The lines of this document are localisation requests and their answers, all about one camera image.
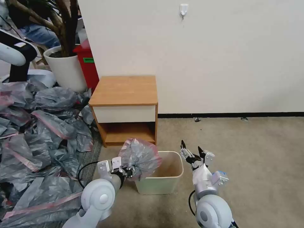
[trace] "white drawer front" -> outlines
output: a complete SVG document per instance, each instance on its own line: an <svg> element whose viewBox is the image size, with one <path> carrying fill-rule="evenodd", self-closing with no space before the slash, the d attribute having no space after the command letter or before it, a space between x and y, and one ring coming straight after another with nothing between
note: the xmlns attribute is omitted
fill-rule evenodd
<svg viewBox="0 0 304 228"><path fill-rule="evenodd" d="M93 107L99 123L154 122L153 106L102 106Z"/></svg>

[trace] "black baseboard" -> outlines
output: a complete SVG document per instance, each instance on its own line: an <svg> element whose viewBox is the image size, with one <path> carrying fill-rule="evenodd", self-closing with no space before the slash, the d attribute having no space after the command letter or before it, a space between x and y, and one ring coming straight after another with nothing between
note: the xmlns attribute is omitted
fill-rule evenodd
<svg viewBox="0 0 304 228"><path fill-rule="evenodd" d="M304 117L304 112L240 112L240 113L176 113L158 114L158 118L221 118L221 117Z"/></svg>

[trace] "white plant pot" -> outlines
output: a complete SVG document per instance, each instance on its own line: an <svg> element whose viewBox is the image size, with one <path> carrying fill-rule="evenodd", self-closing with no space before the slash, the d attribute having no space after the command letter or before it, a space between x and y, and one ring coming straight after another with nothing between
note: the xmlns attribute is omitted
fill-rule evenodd
<svg viewBox="0 0 304 228"><path fill-rule="evenodd" d="M75 92L83 92L87 85L77 55L64 58L52 58L50 54L61 50L61 46L46 50L43 56L54 73L61 87L70 88Z"/></svg>

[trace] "person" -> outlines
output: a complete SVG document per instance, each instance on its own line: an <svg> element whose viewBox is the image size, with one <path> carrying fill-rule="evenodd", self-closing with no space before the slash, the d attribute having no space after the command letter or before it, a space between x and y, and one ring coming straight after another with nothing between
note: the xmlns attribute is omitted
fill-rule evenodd
<svg viewBox="0 0 304 228"><path fill-rule="evenodd" d="M35 13L45 20L49 18L50 10L43 4L35 2L29 6L27 0L18 0L24 6L31 8ZM16 8L14 5L9 5L9 16L16 27L25 35L25 37L37 44L42 44L47 48L59 46L60 42L56 34L45 26L39 24L34 18Z"/></svg>

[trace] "wooden tabletop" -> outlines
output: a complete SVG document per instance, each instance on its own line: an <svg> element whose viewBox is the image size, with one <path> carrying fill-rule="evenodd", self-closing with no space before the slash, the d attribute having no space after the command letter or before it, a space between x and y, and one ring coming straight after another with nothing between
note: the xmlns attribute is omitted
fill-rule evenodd
<svg viewBox="0 0 304 228"><path fill-rule="evenodd" d="M103 76L90 106L156 105L155 76Z"/></svg>

